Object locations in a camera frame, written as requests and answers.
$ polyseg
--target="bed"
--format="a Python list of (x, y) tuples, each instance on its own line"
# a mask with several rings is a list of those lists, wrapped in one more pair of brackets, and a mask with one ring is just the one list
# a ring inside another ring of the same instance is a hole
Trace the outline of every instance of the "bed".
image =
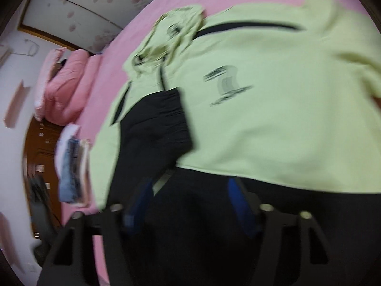
[[(304, 0), (154, 0), (117, 36), (103, 53), (102, 64), (99, 68), (91, 96), (80, 117), (75, 122), (81, 126), (79, 138), (90, 139), (94, 142), (97, 132), (108, 113), (109, 106), (121, 86), (128, 80), (122, 65), (131, 52), (139, 45), (151, 30), (155, 21), (164, 13), (176, 7), (199, 3), (205, 8), (205, 15), (220, 12), (234, 4), (244, 2), (280, 2), (300, 5)], [(338, 0), (346, 8), (367, 14), (359, 0)], [(66, 222), (78, 208), (62, 204), (62, 220)], [(85, 213), (98, 211), (92, 204), (81, 209)], [(108, 281), (107, 270), (103, 257), (101, 237), (95, 238), (96, 264), (98, 274)]]

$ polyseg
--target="pillow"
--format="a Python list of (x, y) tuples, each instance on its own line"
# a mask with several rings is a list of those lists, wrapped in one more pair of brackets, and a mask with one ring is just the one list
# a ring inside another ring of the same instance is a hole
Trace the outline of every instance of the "pillow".
[(61, 132), (60, 138), (56, 144), (56, 151), (54, 153), (54, 167), (56, 168), (57, 177), (61, 179), (62, 163), (65, 152), (67, 150), (67, 142), (73, 136), (76, 136), (80, 126), (72, 123), (68, 124)]
[(77, 85), (82, 78), (89, 53), (86, 50), (74, 51), (64, 67), (47, 84), (45, 89), (45, 117), (48, 121), (65, 126), (62, 122), (63, 110), (69, 104)]
[(52, 78), (52, 71), (62, 57), (66, 48), (57, 48), (51, 50), (45, 58), (45, 61), (40, 70), (39, 78), (34, 96), (34, 117), (40, 122), (45, 116), (45, 88), (48, 81)]
[(63, 122), (73, 122), (82, 113), (90, 97), (101, 59), (101, 55), (94, 55), (87, 60), (85, 71), (79, 81), (77, 89), (74, 91), (69, 104), (62, 113)]

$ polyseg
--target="black pants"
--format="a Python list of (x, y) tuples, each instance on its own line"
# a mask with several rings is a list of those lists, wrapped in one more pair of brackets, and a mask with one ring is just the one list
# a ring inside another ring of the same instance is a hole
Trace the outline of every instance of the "black pants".
[[(284, 213), (310, 211), (358, 285), (381, 251), (381, 194), (306, 191), (243, 179), (262, 203)], [(126, 245), (141, 285), (246, 285), (260, 250), (238, 224), (227, 177), (177, 168), (150, 204), (141, 234)], [(285, 245), (293, 246), (292, 241)], [(296, 248), (281, 253), (276, 285), (298, 276)]]

